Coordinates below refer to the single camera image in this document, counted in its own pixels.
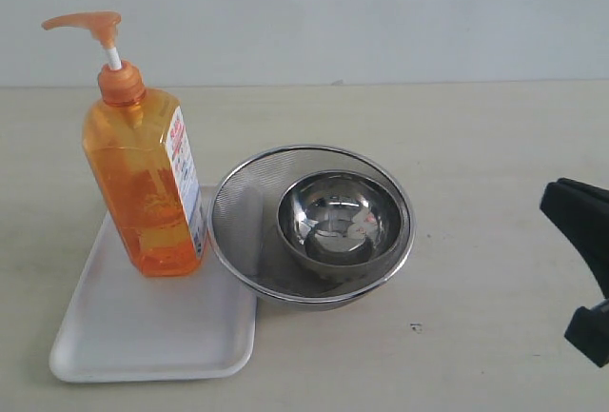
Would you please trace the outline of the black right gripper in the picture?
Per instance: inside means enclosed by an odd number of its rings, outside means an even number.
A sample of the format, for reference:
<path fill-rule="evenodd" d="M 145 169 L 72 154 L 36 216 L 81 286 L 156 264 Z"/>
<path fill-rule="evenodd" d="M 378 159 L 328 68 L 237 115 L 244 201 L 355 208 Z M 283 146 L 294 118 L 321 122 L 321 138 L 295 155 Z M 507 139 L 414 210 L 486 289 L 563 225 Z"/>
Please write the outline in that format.
<path fill-rule="evenodd" d="M 541 212 L 585 261 L 608 297 L 608 190 L 569 178 L 546 185 Z M 608 364 L 608 301 L 579 307 L 564 338 L 597 367 Z"/>

